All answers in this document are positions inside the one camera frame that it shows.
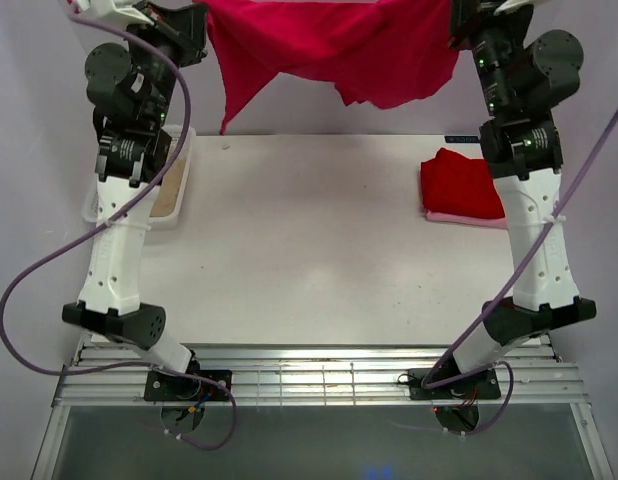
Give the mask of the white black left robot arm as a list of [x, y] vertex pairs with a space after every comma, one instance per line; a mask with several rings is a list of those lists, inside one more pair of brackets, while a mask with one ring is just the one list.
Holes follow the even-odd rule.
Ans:
[[167, 388], [190, 399], [201, 387], [194, 354], [167, 333], [164, 308], [142, 302], [139, 276], [151, 210], [184, 145], [165, 131], [165, 119], [182, 69], [206, 56], [208, 7], [80, 1], [77, 11], [83, 24], [119, 30], [127, 43], [100, 44], [84, 64], [98, 142], [97, 233], [85, 283], [62, 319], [169, 369]]

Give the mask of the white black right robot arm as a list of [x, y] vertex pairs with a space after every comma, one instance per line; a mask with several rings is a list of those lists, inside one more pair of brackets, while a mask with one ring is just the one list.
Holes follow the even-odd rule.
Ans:
[[480, 129], [488, 173], [505, 213], [514, 276], [427, 376], [463, 397], [477, 375], [522, 343], [597, 313], [568, 260], [560, 193], [563, 155], [552, 110], [579, 89], [584, 51], [554, 29], [524, 42], [532, 1], [455, 1], [449, 46], [473, 55], [490, 115]]

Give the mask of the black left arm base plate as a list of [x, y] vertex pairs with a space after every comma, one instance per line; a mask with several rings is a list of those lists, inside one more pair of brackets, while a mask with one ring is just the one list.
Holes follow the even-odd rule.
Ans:
[[228, 401], [222, 389], [199, 380], [166, 375], [150, 371], [147, 375], [143, 399], [148, 402], [193, 402], [207, 398], [208, 401]]

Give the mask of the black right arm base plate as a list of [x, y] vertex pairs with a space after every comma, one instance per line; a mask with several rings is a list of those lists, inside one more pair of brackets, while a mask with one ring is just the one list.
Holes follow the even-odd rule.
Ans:
[[426, 369], [409, 369], [405, 372], [404, 382], [409, 389], [411, 400], [498, 400], [501, 390], [494, 370], [487, 370], [468, 379], [435, 389], [424, 389], [422, 380]]

